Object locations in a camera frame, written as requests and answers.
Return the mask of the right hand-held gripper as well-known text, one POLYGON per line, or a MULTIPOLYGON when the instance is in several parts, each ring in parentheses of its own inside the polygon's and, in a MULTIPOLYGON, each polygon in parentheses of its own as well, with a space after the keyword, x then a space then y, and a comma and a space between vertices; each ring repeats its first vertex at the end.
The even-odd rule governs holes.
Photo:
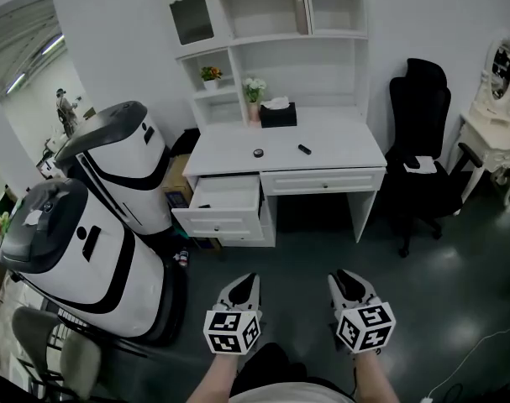
POLYGON ((374 302, 378 298, 374 286, 348 270, 330 273, 328 284, 332 307, 340 310, 336 341, 353 354, 384 348, 396 326, 390 304, 374 302))

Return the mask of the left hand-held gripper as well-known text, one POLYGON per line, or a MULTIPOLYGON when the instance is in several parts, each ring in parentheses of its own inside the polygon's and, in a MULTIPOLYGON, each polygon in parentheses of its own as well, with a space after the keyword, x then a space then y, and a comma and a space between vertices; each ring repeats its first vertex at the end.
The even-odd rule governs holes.
POLYGON ((240 276, 225 286, 205 316, 203 335, 214 354, 246 355, 262 334, 260 277, 240 276))

